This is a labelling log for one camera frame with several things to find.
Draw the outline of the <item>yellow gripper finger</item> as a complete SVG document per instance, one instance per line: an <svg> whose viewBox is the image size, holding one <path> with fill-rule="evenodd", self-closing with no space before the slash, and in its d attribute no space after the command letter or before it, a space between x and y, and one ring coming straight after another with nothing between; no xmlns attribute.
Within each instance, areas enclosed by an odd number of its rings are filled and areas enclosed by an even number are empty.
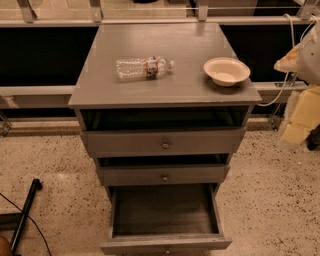
<svg viewBox="0 0 320 256"><path fill-rule="evenodd" d="M296 72L299 48L299 44L295 45L284 57L274 64L274 69L279 72Z"/></svg>
<svg viewBox="0 0 320 256"><path fill-rule="evenodd" d="M320 86L297 92L288 99L280 128L281 146L299 146L320 125Z"/></svg>

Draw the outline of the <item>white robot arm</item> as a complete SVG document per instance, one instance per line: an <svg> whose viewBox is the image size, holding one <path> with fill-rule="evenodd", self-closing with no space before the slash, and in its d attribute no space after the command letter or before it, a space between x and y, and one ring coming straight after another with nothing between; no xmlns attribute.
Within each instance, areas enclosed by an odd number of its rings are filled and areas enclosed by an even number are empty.
<svg viewBox="0 0 320 256"><path fill-rule="evenodd" d="M311 131L320 125L320 23L317 22L284 57L274 69L295 72L297 77L309 84L301 93L289 97L287 124L280 141L284 145L301 145Z"/></svg>

